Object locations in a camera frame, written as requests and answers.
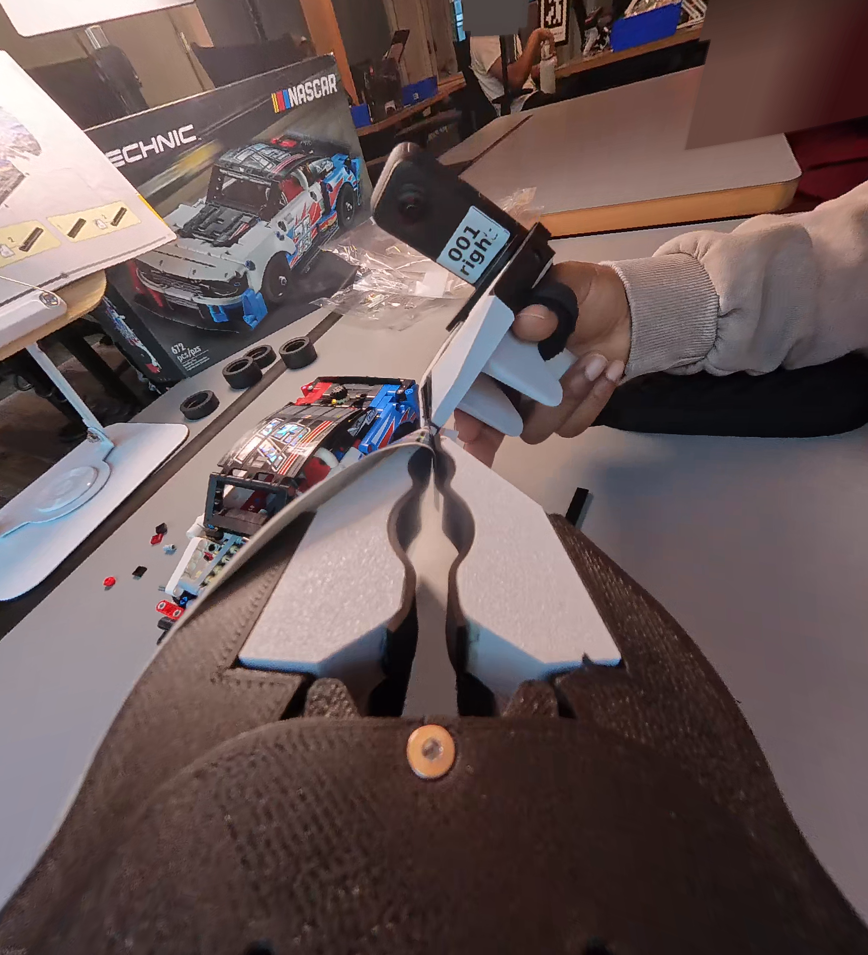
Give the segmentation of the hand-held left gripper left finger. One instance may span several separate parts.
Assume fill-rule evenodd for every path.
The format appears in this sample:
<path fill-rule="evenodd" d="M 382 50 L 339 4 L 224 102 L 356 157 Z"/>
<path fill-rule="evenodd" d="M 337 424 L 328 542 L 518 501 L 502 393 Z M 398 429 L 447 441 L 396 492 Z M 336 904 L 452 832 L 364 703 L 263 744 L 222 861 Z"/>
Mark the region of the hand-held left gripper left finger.
<path fill-rule="evenodd" d="M 431 442 L 399 440 L 326 478 L 255 538 L 259 550 L 290 518 L 314 515 L 239 662 L 280 673 L 380 673 L 385 637 L 415 597 L 406 551 L 430 476 Z"/>

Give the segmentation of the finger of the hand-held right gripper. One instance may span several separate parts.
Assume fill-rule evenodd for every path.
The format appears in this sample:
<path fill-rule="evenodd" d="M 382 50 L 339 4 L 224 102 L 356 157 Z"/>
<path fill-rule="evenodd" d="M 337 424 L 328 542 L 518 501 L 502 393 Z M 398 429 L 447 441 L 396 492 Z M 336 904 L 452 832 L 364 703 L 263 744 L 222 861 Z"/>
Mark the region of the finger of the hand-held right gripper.
<path fill-rule="evenodd" d="M 486 294 L 448 336 L 423 376 L 423 420 L 440 428 L 452 418 L 512 326 L 512 309 Z"/>

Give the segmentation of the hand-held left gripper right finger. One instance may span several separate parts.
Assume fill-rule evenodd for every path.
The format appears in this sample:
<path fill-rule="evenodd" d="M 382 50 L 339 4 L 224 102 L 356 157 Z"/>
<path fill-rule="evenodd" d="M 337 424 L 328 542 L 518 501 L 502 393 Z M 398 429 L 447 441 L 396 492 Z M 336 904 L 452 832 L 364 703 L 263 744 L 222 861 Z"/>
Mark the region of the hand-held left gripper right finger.
<path fill-rule="evenodd" d="M 621 653 L 543 507 L 453 440 L 440 440 L 442 527 L 457 549 L 449 620 L 468 675 L 615 667 Z"/>

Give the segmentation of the lego sticker sheet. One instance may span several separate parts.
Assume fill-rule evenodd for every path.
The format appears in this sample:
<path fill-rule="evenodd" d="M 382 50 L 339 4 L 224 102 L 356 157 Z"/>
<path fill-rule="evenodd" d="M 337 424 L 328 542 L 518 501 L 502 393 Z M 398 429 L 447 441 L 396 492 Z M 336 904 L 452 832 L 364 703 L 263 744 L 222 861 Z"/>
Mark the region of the lego sticker sheet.
<path fill-rule="evenodd" d="M 402 440 L 431 442 L 431 476 L 420 503 L 420 528 L 406 551 L 412 564 L 412 549 L 421 544 L 425 498 L 436 476 L 437 440 L 424 432 Z M 442 660 L 435 663 L 433 676 L 425 678 L 420 672 L 425 638 L 432 636 L 427 629 L 435 626 L 422 621 L 425 601 L 418 595 L 420 572 L 415 566 L 415 597 L 403 623 L 385 637 L 380 673 L 280 673 L 246 668 L 239 662 L 239 652 L 314 515 L 290 518 L 288 528 L 274 532 L 259 550 L 254 540 L 265 537 L 274 521 L 301 499 L 271 519 L 226 565 L 139 681 L 132 700 L 150 706 L 159 729 L 173 735 L 219 731 L 228 737 L 301 708 L 303 691 L 325 679 L 340 684 L 361 715 L 418 717 L 425 694 L 435 711 L 457 709 L 446 652 L 440 652 Z"/>

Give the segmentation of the lego race car model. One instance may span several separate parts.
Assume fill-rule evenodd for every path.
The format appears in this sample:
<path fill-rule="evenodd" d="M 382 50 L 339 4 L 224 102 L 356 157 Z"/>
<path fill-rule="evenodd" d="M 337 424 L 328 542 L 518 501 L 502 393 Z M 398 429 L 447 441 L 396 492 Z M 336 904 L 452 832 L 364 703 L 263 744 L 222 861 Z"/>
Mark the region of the lego race car model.
<path fill-rule="evenodd" d="M 209 475 L 203 517 L 164 587 L 185 608 L 249 538 L 333 471 L 421 425 L 412 379 L 319 377 L 266 416 Z"/>

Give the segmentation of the person's right forearm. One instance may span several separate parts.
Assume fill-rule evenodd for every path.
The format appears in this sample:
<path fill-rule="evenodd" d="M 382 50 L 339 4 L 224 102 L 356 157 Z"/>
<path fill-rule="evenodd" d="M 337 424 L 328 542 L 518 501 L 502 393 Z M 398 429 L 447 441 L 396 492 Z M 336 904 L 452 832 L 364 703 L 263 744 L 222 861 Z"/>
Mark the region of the person's right forearm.
<path fill-rule="evenodd" d="M 868 358 L 868 180 L 810 211 L 689 232 L 608 266 L 631 308 L 629 378 Z"/>

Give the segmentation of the lego set box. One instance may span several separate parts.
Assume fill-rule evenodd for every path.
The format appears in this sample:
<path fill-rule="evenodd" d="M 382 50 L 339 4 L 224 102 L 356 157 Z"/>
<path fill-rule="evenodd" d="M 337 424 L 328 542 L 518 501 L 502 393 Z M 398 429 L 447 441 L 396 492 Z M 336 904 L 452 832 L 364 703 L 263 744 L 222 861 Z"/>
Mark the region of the lego set box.
<path fill-rule="evenodd" d="M 348 285 L 333 252 L 370 213 L 332 55 L 87 129 L 174 233 L 106 269 L 96 318 L 154 385 L 285 328 Z"/>

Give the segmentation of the lego instruction booklet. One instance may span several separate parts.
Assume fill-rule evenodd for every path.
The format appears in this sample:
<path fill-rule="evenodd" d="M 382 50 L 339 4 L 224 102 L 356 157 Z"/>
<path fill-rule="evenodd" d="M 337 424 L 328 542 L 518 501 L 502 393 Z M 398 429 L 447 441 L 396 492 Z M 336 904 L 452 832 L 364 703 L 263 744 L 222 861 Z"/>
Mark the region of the lego instruction booklet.
<path fill-rule="evenodd" d="M 73 120 L 0 50 L 0 321 L 175 237 Z"/>

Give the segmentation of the person's right hand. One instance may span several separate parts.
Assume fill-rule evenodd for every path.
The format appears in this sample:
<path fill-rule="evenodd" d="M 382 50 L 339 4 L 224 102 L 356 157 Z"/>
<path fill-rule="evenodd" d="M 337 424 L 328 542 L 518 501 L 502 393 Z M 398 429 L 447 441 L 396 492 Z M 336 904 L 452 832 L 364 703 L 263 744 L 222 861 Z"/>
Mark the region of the person's right hand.
<path fill-rule="evenodd" d="M 578 302 L 578 318 L 567 342 L 575 361 L 561 377 L 562 400 L 555 407 L 537 404 L 507 389 L 523 422 L 523 442 L 537 445 L 549 436 L 580 436 L 595 423 L 623 378 L 631 351 L 631 311 L 617 273 L 606 266 L 564 262 L 547 279 L 569 286 Z M 545 341 L 558 327 L 555 314 L 543 304 L 530 304 L 516 314 L 511 333 L 528 343 Z M 460 442 L 477 460 L 492 466 L 504 435 L 474 416 L 454 414 Z"/>

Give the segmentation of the clear plastic bags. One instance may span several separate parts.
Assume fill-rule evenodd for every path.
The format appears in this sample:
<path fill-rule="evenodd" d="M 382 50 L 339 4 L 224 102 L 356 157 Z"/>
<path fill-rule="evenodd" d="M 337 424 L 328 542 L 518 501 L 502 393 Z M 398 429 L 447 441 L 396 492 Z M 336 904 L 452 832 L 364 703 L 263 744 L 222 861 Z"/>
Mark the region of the clear plastic bags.
<path fill-rule="evenodd" d="M 322 298 L 348 322 L 402 330 L 430 312 L 458 310 L 472 287 L 368 220 L 326 252 L 353 272 L 341 288 Z"/>

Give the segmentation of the grey table with wooden edge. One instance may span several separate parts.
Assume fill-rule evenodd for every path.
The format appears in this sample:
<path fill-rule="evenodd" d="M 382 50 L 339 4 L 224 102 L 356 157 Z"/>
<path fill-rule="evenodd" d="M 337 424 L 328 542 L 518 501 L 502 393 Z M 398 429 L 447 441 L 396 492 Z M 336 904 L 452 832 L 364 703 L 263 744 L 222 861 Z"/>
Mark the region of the grey table with wooden edge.
<path fill-rule="evenodd" d="M 702 68 L 491 121 L 440 157 L 495 202 L 534 188 L 555 238 L 784 209 L 801 171 L 784 135 L 688 149 Z"/>

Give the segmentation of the white stand base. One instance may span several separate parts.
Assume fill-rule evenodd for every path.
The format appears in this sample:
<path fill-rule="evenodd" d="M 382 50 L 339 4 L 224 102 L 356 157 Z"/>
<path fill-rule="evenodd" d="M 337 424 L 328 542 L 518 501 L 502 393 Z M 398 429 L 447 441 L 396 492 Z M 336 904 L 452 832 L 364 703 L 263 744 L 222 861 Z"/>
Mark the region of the white stand base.
<path fill-rule="evenodd" d="M 189 436 L 178 423 L 104 427 L 38 345 L 26 350 L 80 414 L 87 436 L 0 509 L 0 602 L 45 580 Z"/>

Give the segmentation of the black wrist rest pad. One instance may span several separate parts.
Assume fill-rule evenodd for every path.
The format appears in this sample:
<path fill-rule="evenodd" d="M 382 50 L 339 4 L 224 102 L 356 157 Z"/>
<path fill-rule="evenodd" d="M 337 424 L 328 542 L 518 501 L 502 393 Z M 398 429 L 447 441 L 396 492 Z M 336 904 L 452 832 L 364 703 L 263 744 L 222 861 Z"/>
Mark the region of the black wrist rest pad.
<path fill-rule="evenodd" d="M 641 434 L 761 438 L 835 436 L 867 423 L 868 360 L 856 354 L 760 376 L 638 376 L 595 420 Z"/>

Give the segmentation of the white light panel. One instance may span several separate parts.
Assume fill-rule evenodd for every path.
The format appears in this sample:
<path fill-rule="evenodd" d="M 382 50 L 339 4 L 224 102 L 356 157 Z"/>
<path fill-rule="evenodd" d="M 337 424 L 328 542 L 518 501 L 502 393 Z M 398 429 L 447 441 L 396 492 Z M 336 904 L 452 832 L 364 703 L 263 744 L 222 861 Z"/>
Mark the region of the white light panel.
<path fill-rule="evenodd" d="M 193 5 L 194 1 L 0 1 L 13 28 L 27 38 Z"/>

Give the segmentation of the wooden booklet stand board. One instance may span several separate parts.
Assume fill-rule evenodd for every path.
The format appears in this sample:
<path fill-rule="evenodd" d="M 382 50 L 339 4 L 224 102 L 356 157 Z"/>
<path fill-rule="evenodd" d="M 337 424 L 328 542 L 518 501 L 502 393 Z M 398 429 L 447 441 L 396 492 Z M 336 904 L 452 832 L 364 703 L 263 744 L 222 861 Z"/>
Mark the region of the wooden booklet stand board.
<path fill-rule="evenodd" d="M 57 291 L 23 287 L 25 293 L 0 306 L 0 362 L 92 312 L 104 297 L 106 272 L 94 272 Z"/>

